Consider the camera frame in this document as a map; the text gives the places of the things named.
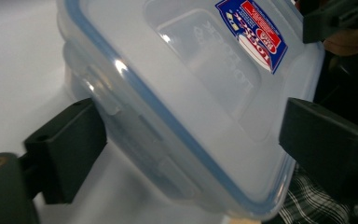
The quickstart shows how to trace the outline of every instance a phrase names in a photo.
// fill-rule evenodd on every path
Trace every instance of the label sticker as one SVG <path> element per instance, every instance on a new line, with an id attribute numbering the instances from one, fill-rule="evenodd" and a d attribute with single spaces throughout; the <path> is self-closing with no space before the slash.
<path id="1" fill-rule="evenodd" d="M 274 74 L 287 45 L 267 14 L 254 0 L 223 0 L 216 7 L 241 46 Z"/>

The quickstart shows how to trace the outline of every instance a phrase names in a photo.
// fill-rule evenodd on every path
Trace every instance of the person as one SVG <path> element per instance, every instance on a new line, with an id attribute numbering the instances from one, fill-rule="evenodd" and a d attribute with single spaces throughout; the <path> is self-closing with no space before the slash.
<path id="1" fill-rule="evenodd" d="M 301 9 L 301 1 L 296 1 L 298 9 Z M 327 1 L 320 0 L 320 6 Z M 358 55 L 358 29 L 341 30 L 322 41 L 325 50 L 330 54 L 338 57 Z M 357 224 L 358 203 L 337 202 L 308 176 L 307 171 L 297 165 L 279 215 L 264 222 L 264 224 L 292 223 Z"/>

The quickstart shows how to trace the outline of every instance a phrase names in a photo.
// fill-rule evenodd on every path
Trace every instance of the red label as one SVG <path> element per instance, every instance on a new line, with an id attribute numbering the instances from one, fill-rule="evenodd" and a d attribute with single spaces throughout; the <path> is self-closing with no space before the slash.
<path id="1" fill-rule="evenodd" d="M 281 39 L 276 35 L 271 26 L 266 22 L 264 17 L 258 13 L 255 7 L 248 1 L 244 2 L 242 8 L 254 19 L 255 23 L 257 23 L 258 27 L 264 30 L 267 33 L 267 36 L 271 40 L 274 47 L 278 47 L 281 44 Z"/>

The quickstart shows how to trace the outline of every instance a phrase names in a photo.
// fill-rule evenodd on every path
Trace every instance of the container lid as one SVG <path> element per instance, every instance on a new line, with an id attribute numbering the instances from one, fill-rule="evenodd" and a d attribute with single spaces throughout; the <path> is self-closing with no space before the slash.
<path id="1" fill-rule="evenodd" d="M 324 54 L 290 1 L 63 1 L 244 210 L 278 212 L 295 164 L 278 142 L 286 99 L 312 98 Z"/>

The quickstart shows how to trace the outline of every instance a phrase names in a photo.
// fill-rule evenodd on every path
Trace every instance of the clear plastic container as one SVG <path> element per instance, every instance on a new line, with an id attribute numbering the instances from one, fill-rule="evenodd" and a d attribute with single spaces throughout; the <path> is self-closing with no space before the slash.
<path id="1" fill-rule="evenodd" d="M 168 197 L 269 219 L 295 161 L 279 146 L 287 97 L 310 100 L 319 44 L 290 1 L 59 0 L 69 83 Z"/>

